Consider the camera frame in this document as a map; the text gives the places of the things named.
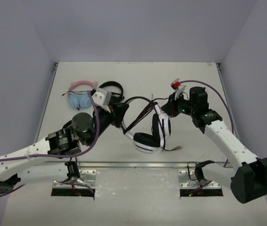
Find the white black headphones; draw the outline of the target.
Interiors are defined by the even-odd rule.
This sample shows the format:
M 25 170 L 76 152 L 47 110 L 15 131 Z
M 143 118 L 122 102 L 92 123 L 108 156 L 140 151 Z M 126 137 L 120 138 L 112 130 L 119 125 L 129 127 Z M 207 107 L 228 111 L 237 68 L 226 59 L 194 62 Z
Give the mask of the white black headphones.
M 131 128 L 134 126 L 133 122 L 130 126 L 126 126 L 124 122 L 121 123 L 121 129 L 123 130 L 124 135 L 132 140 L 136 150 L 152 154 L 159 149 L 165 148 L 166 140 L 171 136 L 171 124 L 169 116 L 161 110 L 161 107 L 155 100 L 150 100 L 146 97 L 131 97 L 125 101 L 126 104 L 130 104 L 136 99 L 143 99 L 148 102 L 148 105 L 145 107 L 144 111 L 140 113 L 136 121 L 142 119 L 145 115 L 149 114 L 154 110 L 152 116 L 152 125 L 151 133 L 136 132 L 132 133 Z

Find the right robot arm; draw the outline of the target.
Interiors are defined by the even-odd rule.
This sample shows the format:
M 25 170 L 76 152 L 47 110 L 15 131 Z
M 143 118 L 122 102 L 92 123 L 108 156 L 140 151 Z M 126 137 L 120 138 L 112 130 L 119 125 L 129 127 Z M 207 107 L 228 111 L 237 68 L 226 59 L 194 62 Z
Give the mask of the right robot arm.
M 212 160 L 197 163 L 194 169 L 198 183 L 214 181 L 231 190 L 240 203 L 267 195 L 267 158 L 259 158 L 248 150 L 228 129 L 222 117 L 209 108 L 208 94 L 203 87 L 192 87 L 189 99 L 182 96 L 185 87 L 174 89 L 162 110 L 169 117 L 189 115 L 196 128 L 206 135 L 226 156 L 231 168 Z

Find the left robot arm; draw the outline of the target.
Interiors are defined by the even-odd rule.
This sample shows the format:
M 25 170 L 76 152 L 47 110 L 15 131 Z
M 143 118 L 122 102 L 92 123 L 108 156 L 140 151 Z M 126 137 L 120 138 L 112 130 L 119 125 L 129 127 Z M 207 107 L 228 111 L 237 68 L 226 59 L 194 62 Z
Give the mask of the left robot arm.
M 128 108 L 128 104 L 117 103 L 108 111 L 98 106 L 93 115 L 78 113 L 61 130 L 0 156 L 0 197 L 27 184 L 47 180 L 66 184 L 80 178 L 74 158 L 89 152 L 108 126 L 119 127 Z

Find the pink blue cat headphones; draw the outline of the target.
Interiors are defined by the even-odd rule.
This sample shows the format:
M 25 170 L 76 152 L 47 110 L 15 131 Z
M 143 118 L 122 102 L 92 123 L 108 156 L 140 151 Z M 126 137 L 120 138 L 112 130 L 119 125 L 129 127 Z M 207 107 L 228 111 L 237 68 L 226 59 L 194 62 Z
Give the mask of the pink blue cat headphones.
M 73 109 L 85 109 L 89 108 L 92 105 L 92 102 L 88 96 L 88 91 L 83 91 L 81 95 L 78 95 L 74 89 L 78 86 L 90 86 L 92 88 L 92 91 L 95 90 L 98 86 L 97 81 L 87 81 L 87 80 L 81 80 L 81 81 L 76 81 L 72 82 L 68 88 L 68 91 L 62 96 L 66 95 L 68 96 L 68 101 Z

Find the metal rail strip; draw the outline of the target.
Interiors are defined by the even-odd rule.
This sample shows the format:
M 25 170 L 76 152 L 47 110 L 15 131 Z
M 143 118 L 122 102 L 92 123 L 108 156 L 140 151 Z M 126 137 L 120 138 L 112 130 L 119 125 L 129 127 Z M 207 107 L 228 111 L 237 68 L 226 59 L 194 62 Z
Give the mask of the metal rail strip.
M 183 169 L 188 162 L 78 162 L 81 168 L 91 169 Z

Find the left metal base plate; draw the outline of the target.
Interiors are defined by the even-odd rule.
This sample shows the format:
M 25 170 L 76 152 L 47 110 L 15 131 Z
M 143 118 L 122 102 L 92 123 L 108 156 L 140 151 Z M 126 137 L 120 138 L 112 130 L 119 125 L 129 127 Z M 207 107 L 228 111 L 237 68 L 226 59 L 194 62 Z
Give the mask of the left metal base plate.
M 95 189 L 96 170 L 81 169 L 79 172 L 79 178 L 66 179 L 63 182 L 54 181 L 52 188 Z

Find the metal base plate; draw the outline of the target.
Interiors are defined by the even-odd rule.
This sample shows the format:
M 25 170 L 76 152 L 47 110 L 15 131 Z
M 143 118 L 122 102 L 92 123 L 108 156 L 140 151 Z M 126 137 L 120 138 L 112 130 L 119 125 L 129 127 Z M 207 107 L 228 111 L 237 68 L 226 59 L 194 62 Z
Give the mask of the metal base plate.
M 180 169 L 178 171 L 179 186 L 181 189 L 221 189 L 221 185 L 214 181 L 198 181 L 194 169 Z
M 79 172 L 79 178 L 66 179 L 63 182 L 54 181 L 52 188 L 95 189 L 96 170 L 81 169 Z

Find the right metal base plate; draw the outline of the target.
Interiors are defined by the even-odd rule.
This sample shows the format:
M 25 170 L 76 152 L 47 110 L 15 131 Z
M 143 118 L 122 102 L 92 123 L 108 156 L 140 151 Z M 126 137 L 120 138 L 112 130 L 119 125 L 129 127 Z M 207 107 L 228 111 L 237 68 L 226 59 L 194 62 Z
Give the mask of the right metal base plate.
M 221 189 L 221 185 L 214 181 L 198 181 L 194 169 L 180 169 L 178 171 L 179 186 L 181 189 Z

